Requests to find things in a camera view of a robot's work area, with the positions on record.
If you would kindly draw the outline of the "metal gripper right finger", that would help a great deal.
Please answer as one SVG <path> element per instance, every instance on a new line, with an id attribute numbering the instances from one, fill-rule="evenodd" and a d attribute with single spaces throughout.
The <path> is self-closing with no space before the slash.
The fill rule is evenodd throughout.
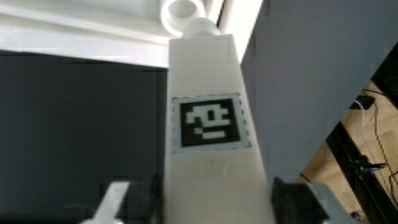
<path id="1" fill-rule="evenodd" d="M 272 183 L 272 207 L 277 224 L 362 224 L 346 213 L 325 184 Z"/>

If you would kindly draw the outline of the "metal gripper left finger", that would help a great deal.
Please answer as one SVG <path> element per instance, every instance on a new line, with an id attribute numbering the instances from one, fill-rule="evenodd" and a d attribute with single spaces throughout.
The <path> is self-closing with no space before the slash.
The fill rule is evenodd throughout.
<path id="1" fill-rule="evenodd" d="M 128 181 L 110 183 L 94 216 L 90 219 L 83 220 L 80 224 L 124 224 L 117 218 L 117 213 L 128 193 L 128 188 Z"/>

